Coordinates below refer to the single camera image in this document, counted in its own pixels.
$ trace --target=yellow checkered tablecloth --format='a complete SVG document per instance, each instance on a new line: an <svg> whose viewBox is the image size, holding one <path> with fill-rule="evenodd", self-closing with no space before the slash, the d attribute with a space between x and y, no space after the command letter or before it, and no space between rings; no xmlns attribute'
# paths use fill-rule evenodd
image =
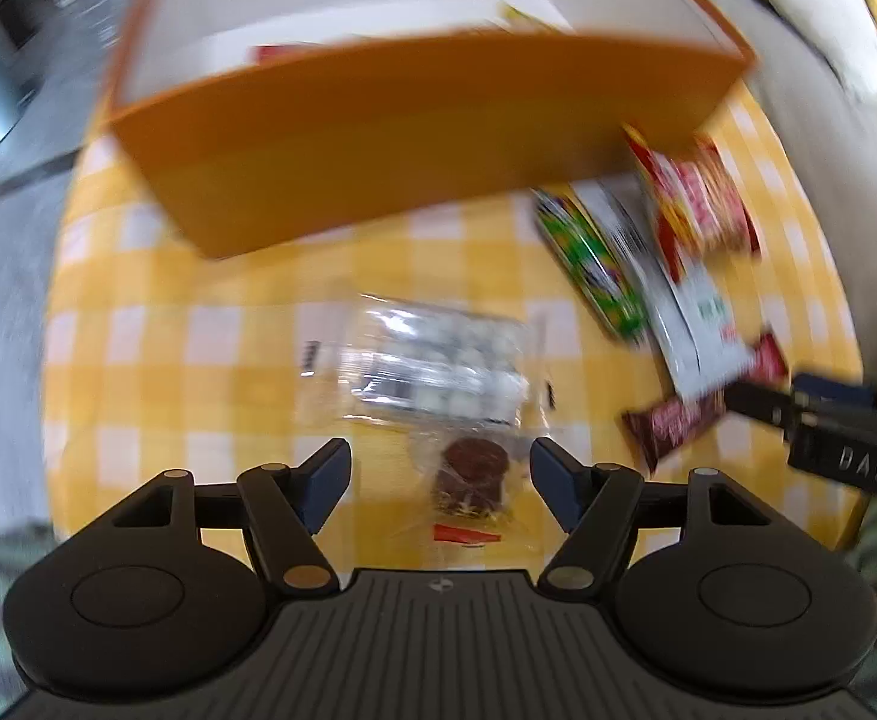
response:
<svg viewBox="0 0 877 720"><path fill-rule="evenodd" d="M760 227L761 262L712 268L742 336L768 323L790 364L860 371L848 305L819 225L762 111L744 86L709 127ZM524 566L537 575L561 533L527 488L514 536L483 549L429 538L427 484L406 437L309 415L303 344L354 290L518 319L544 317L555 385L550 432L582 461L636 464L618 415L659 399L668 377L652 350L605 336L542 244L521 193L451 202L211 262L149 199L109 136L92 131L62 224L44 356L44 454L53 517L73 533L168 467L198 483L298 464L328 437L350 440L353 482L318 536L337 570ZM682 481L718 466L827 544L852 495L785 466L776 432L727 416L659 466ZM652 533L642 549L675 536ZM240 552L238 538L206 542Z"/></svg>

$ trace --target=floor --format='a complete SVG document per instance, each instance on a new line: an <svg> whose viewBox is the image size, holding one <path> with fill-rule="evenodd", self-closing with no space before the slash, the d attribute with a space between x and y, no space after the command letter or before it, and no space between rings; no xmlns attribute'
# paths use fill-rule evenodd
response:
<svg viewBox="0 0 877 720"><path fill-rule="evenodd" d="M47 517L41 467L41 338L58 223L128 0L47 9L14 73L37 87L0 143L0 531ZM91 9L89 2L104 2Z"/></svg>

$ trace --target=snack wrapper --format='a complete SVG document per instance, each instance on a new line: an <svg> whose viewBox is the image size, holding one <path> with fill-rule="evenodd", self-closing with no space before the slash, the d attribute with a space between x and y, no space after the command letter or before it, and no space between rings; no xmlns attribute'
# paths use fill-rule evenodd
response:
<svg viewBox="0 0 877 720"><path fill-rule="evenodd" d="M277 59L279 56L302 52L303 50L308 50L312 47L315 46L310 43L284 43L281 45L256 46L252 50L252 58L256 65L264 65L265 62Z"/></svg>
<svg viewBox="0 0 877 720"><path fill-rule="evenodd" d="M744 378L761 384L785 380L788 365L771 331L762 334L753 351L752 367ZM725 415L724 392L718 389L687 402L674 395L641 412L622 414L622 422L638 442L649 473L655 472L658 461L699 437Z"/></svg>
<svg viewBox="0 0 877 720"><path fill-rule="evenodd" d="M630 282L641 290L675 392L694 401L741 376L752 363L752 353L739 338L731 310L703 264L689 264L680 284L667 276L654 254L637 180L619 184L616 194L597 181L571 186Z"/></svg>
<svg viewBox="0 0 877 720"><path fill-rule="evenodd" d="M685 277L686 261L712 252L759 252L752 218L710 138L696 137L696 154L685 160L652 151L631 127L625 138L651 198L651 227L672 281Z"/></svg>
<svg viewBox="0 0 877 720"><path fill-rule="evenodd" d="M648 325L645 307L574 191L532 193L542 237L595 314L615 338L641 341Z"/></svg>
<svg viewBox="0 0 877 720"><path fill-rule="evenodd" d="M471 549L502 541L531 544L511 504L528 479L532 441L532 434L483 427L409 435L408 454L432 501L421 512L422 521L432 541L446 545L445 553L448 545Z"/></svg>
<svg viewBox="0 0 877 720"><path fill-rule="evenodd" d="M504 22L505 28L509 32L560 32L557 26L541 19L528 15L523 10L519 10L508 2L499 2L498 5L499 18Z"/></svg>
<svg viewBox="0 0 877 720"><path fill-rule="evenodd" d="M516 429L542 389L541 340L516 319L361 295L340 351L339 415Z"/></svg>

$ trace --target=white snack package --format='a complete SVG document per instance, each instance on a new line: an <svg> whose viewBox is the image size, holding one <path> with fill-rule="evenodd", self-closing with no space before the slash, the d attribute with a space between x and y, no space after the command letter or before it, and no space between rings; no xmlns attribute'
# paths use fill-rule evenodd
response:
<svg viewBox="0 0 877 720"><path fill-rule="evenodd" d="M360 295L342 346L344 418L517 428L540 333L508 317Z"/></svg>
<svg viewBox="0 0 877 720"><path fill-rule="evenodd" d="M637 176L571 186L641 289L678 396L696 400L737 379L752 364L752 351L735 332L728 305L703 264L689 263L680 285L667 276L654 254Z"/></svg>

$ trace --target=cardboard box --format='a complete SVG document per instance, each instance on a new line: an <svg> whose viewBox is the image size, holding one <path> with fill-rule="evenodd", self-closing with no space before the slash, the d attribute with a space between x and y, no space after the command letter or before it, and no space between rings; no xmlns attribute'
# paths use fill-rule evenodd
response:
<svg viewBox="0 0 877 720"><path fill-rule="evenodd" d="M481 28L497 1L559 30ZM274 43L304 45L256 64ZM107 117L227 257L622 169L623 122L680 150L753 58L706 0L137 0Z"/></svg>

